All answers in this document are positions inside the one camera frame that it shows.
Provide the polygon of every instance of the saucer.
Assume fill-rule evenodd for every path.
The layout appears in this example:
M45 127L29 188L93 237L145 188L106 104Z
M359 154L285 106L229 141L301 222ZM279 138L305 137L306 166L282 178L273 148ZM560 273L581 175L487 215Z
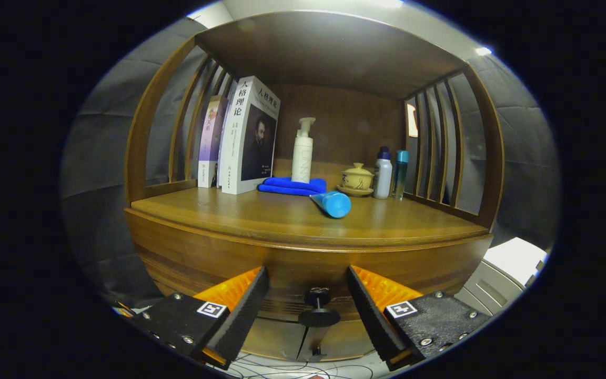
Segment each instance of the saucer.
M346 187L342 187L341 185L337 185L336 186L338 188L338 190L340 192L343 192L344 194L348 194L351 196L366 196L366 195L370 195L373 193L373 188L369 188L369 189L352 189L352 188L346 188Z

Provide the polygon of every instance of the shelf top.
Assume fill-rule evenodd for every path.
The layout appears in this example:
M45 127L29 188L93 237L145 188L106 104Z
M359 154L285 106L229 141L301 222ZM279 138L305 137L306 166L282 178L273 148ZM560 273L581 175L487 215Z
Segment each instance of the shelf top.
M200 32L196 43L231 74L406 100L466 64L402 29L356 15L291 11Z
M418 245L488 234L482 226L408 199L350 199L349 214L339 219L326 216L308 197L259 191L235 196L215 187L149 197L132 208L202 230L312 248Z

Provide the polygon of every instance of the book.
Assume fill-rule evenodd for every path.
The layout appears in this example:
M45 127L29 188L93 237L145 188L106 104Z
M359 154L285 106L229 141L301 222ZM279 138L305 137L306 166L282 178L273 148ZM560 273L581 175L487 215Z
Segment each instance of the book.
M198 187L210 188L217 185L219 169L219 140L224 129L224 115L228 99L212 96L207 104L207 113L200 135L200 153L198 155Z
M272 176L280 101L255 76L238 81L221 142L221 191L238 195Z
M231 103L233 103L236 88L236 86L233 85L232 79L227 85L230 86L230 89L228 93L228 108L226 109L226 115L228 115L231 111ZM219 139L219 158L217 159L217 188L221 187L221 145L223 144L224 132L226 131L226 118L227 117L224 117L224 124L221 128L221 138Z

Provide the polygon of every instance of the blue cap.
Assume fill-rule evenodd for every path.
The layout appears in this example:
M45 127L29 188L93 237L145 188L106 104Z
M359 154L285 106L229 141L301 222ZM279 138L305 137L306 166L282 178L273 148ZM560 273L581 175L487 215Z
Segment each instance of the blue cap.
M408 152L404 149L398 149L397 162L408 163Z
M322 206L329 216L341 218L349 213L352 204L346 194L334 191L329 192L329 194L322 199Z
M381 146L380 151L378 152L378 159L387 159L389 161L390 158L389 147Z

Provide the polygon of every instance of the purple book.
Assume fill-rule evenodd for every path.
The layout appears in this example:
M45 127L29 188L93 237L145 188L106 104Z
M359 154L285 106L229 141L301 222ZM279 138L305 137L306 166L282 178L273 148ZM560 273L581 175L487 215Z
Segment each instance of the purple book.
M212 96L207 105L207 114L203 121L203 133L200 137L198 156L198 187L210 188L217 185L217 160L221 129L224 126L228 99Z

